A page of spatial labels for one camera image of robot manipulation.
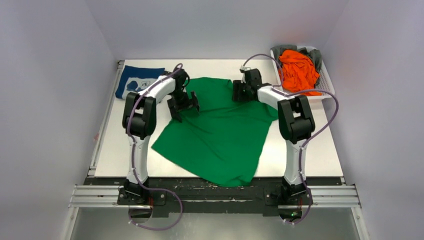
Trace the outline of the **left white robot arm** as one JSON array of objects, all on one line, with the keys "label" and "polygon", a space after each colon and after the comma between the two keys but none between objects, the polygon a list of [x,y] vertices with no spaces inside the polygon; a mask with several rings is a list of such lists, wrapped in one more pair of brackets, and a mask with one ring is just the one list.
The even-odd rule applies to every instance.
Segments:
[{"label": "left white robot arm", "polygon": [[186,92],[190,76],[177,64],[173,72],[164,72],[158,79],[140,92],[130,92],[125,100],[122,126],[130,143],[130,166],[123,185],[123,194],[138,205],[146,203],[151,188],[148,180],[147,158],[151,135],[157,126],[157,105],[166,96],[171,118],[182,121],[180,113],[185,110],[200,110],[194,91]]}]

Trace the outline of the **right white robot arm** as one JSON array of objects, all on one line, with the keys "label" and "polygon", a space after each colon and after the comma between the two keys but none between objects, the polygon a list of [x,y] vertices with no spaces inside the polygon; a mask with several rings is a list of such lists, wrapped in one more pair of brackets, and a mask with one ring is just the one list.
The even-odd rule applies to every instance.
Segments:
[{"label": "right white robot arm", "polygon": [[307,140],[316,125],[305,95],[289,95],[270,83],[263,83],[257,68],[241,67],[241,80],[233,81],[234,102],[256,101],[277,110],[278,129],[286,142],[286,167],[280,196],[288,204],[306,192],[305,155]]}]

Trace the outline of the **green t shirt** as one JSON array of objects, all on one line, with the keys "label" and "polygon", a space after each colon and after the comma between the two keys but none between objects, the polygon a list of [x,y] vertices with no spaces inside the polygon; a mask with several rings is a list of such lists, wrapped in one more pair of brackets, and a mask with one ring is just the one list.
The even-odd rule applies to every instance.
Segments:
[{"label": "green t shirt", "polygon": [[180,113],[153,143],[152,149],[192,174],[223,187],[252,181],[277,111],[267,104],[232,100],[229,79],[194,78],[199,110]]}]

